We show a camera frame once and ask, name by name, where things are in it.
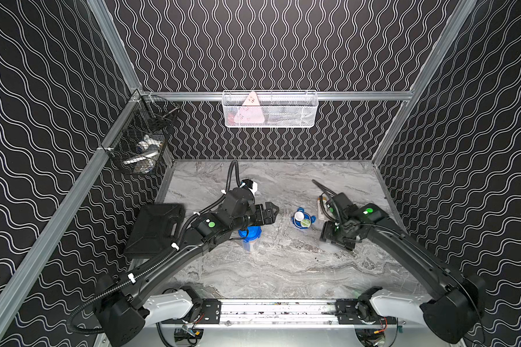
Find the white bottle orange cap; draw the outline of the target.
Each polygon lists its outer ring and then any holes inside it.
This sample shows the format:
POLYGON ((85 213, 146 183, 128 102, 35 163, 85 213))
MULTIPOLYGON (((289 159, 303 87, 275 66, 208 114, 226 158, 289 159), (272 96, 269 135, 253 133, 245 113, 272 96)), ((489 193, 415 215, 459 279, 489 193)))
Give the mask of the white bottle orange cap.
POLYGON ((326 198, 324 197, 318 197, 317 198, 317 204, 318 204, 318 207, 322 208, 322 209, 326 209, 326 198))

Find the clear jar blue lid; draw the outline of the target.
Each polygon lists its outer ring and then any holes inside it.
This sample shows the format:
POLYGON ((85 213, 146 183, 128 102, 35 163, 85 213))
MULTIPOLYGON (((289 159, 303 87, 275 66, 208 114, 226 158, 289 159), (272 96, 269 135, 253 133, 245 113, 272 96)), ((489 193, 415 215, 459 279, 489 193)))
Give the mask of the clear jar blue lid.
POLYGON ((243 249, 246 252, 255 252, 260 245, 260 237, 262 234, 262 229, 260 226, 250 226, 244 230, 239 230, 239 238, 241 239, 241 243, 243 249))

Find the green round floss container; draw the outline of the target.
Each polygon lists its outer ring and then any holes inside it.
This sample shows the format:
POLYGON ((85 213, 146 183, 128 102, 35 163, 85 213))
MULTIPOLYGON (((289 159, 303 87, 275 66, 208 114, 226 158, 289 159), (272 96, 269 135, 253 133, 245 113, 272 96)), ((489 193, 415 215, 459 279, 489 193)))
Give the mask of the green round floss container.
POLYGON ((311 220, 310 219, 303 219, 300 222, 300 227, 301 228, 310 228, 311 227, 311 220))

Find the white round cap container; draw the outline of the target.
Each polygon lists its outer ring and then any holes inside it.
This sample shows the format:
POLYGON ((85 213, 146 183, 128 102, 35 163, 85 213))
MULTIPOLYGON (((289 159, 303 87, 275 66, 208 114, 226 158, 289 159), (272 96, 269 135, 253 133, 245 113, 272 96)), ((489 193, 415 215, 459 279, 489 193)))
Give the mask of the white round cap container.
POLYGON ((295 215, 294 215, 294 219, 295 219, 296 221, 299 221, 299 222, 303 221, 303 220, 305 219, 305 214, 304 214, 304 212, 302 212, 302 211, 297 211, 297 212, 295 213, 295 215))

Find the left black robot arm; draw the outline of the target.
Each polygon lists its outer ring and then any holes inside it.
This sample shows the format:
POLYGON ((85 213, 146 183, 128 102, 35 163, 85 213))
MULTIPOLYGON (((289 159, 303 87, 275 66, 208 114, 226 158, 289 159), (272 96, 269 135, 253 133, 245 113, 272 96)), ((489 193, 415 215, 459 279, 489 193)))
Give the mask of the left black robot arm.
POLYGON ((67 318, 67 329, 81 335, 105 334, 112 346, 123 346, 150 325, 146 302, 168 278, 187 264, 229 241, 234 231, 272 225, 280 209, 272 202, 257 204, 248 187, 236 187, 193 214, 176 235, 175 245, 121 275, 105 276, 95 294, 67 318))

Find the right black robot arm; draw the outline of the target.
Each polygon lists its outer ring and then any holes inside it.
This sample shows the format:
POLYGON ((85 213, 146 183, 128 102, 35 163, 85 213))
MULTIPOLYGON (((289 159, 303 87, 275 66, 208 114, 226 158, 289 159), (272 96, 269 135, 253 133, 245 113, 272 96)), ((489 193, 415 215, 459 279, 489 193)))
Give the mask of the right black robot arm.
POLYGON ((320 197, 326 217, 321 241, 353 250, 369 240, 390 254, 424 287, 421 297, 374 286, 358 299, 361 320, 395 317, 425 325, 449 344, 457 344, 484 315, 486 282, 438 259, 403 231, 387 212, 369 203, 354 204, 345 194, 320 197))

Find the black plastic carry case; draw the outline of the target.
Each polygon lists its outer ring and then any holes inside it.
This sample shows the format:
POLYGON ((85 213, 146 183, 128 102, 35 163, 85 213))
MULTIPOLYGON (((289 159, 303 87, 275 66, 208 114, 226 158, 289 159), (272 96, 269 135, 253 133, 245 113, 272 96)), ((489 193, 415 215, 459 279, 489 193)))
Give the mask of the black plastic carry case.
POLYGON ((171 247, 185 218, 181 203, 144 205, 124 248, 129 260, 149 259, 171 247))

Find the pink triangular card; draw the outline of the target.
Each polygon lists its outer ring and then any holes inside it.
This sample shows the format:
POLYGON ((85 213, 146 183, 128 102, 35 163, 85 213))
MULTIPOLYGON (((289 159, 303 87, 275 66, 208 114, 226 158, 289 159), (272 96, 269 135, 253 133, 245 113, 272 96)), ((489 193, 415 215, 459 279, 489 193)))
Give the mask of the pink triangular card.
POLYGON ((258 94, 256 91, 251 91, 238 108, 234 115, 233 122, 245 127, 261 125, 264 124, 265 121, 266 117, 264 116, 258 94))

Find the white items in black basket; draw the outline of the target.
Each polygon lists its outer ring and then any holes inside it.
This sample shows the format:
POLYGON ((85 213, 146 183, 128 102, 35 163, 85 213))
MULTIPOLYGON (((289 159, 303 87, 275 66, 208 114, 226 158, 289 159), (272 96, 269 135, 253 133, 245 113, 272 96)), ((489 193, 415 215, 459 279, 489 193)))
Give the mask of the white items in black basket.
POLYGON ((163 146, 164 141, 159 137, 146 134, 144 138, 137 143, 137 153, 123 160, 122 163, 130 169, 133 174, 150 173, 160 157, 163 146))

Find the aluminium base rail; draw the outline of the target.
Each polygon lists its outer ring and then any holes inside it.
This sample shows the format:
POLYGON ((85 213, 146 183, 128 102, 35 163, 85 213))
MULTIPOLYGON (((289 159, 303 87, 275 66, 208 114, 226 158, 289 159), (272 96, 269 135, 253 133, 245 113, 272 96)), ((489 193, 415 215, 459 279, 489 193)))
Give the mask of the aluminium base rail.
POLYGON ((138 331, 156 323, 200 328, 333 328, 413 322, 425 325, 425 296, 389 291, 372 299, 191 299, 186 293, 152 296, 144 304, 138 331))

